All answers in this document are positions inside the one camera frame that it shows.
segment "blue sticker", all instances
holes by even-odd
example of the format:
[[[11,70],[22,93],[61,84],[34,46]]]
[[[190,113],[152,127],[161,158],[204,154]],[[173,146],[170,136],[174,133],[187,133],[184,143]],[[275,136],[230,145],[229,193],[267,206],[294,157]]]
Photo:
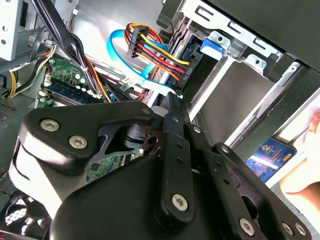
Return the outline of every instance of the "blue sticker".
[[[265,183],[295,154],[296,150],[272,138],[246,161],[246,165]]]

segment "blue drive latch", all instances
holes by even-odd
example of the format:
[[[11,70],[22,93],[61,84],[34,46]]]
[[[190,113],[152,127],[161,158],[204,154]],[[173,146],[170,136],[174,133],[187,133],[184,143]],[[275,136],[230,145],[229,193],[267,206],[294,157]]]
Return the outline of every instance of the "blue drive latch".
[[[222,58],[223,48],[220,45],[209,40],[208,38],[205,38],[203,40],[200,51],[203,54],[208,55],[208,56],[212,57],[213,59],[216,59],[219,61]]]

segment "computer fan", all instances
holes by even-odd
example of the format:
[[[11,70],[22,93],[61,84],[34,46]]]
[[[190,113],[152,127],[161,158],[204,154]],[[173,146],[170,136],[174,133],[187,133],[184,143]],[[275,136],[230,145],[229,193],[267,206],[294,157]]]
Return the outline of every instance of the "computer fan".
[[[1,230],[33,239],[43,239],[50,223],[45,207],[20,191],[10,197],[0,212]]]

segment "motherboard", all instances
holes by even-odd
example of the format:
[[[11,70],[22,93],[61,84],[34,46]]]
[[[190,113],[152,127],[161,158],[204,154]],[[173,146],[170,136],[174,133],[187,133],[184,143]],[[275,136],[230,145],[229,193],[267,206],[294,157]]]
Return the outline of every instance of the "motherboard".
[[[93,95],[83,71],[69,60],[58,56],[50,60],[41,85],[35,108],[54,108],[82,104],[103,103],[100,96]],[[119,168],[124,156],[101,159],[87,168],[86,180],[92,182]]]

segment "cable tie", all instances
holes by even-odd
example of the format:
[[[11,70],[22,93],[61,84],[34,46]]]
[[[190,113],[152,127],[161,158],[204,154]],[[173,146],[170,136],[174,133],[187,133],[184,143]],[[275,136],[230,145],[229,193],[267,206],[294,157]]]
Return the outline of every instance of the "cable tie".
[[[81,66],[81,70],[84,71],[84,72],[86,72],[86,71],[89,70],[89,68],[88,68],[88,67],[84,68],[83,66]]]

